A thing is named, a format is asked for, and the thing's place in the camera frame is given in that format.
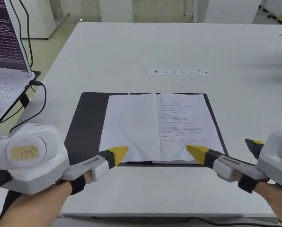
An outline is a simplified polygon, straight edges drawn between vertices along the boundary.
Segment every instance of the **floor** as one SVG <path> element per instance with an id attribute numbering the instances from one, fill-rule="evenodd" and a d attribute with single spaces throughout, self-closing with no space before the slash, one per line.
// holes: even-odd
<path id="1" fill-rule="evenodd" d="M 32 40 L 34 55 L 34 70 L 42 72 L 43 79 L 66 43 L 76 24 L 83 22 L 101 22 L 99 0 L 67 0 L 70 14 L 53 33 L 49 40 Z M 184 0 L 135 0 L 134 20 L 136 22 L 180 22 L 190 23 L 191 0 L 187 0 L 186 17 L 184 14 Z M 277 24 L 273 19 L 268 19 L 267 14 L 258 11 L 254 24 Z M 33 91 L 28 91 L 28 96 L 33 97 Z M 9 116 L 21 107 L 17 104 Z M 7 136 L 11 127 L 15 125 L 22 111 L 0 125 L 0 136 Z"/>

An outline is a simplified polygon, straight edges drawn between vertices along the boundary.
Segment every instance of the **black folder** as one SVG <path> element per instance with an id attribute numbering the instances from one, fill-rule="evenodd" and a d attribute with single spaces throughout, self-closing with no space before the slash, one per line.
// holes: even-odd
<path id="1" fill-rule="evenodd" d="M 103 129 L 107 103 L 111 95 L 128 95 L 128 93 L 95 93 L 81 94 L 77 109 L 70 124 L 64 145 L 68 151 L 70 164 L 85 161 L 99 153 L 101 133 Z M 206 94 L 203 94 L 211 117 L 216 126 L 220 142 L 226 155 L 228 155 L 212 107 Z M 148 162 L 121 163 L 120 166 L 200 166 L 199 164 L 161 164 Z"/>

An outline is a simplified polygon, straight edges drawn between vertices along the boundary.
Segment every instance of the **laptop screen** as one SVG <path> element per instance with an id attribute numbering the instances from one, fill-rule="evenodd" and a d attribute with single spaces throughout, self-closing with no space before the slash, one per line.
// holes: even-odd
<path id="1" fill-rule="evenodd" d="M 0 0 L 0 68 L 28 70 L 4 0 Z"/>

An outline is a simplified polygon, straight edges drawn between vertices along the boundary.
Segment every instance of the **open document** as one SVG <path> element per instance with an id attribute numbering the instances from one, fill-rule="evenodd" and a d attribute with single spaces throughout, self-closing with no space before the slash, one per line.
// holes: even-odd
<path id="1" fill-rule="evenodd" d="M 123 162 L 193 161 L 187 144 L 224 153 L 204 94 L 115 95 L 108 100 L 100 150 L 128 146 Z"/>

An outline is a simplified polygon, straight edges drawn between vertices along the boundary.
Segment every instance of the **laptop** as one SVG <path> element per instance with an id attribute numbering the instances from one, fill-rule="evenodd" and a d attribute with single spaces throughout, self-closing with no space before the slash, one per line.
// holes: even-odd
<path id="1" fill-rule="evenodd" d="M 6 0 L 0 0 L 0 120 L 34 78 Z"/>

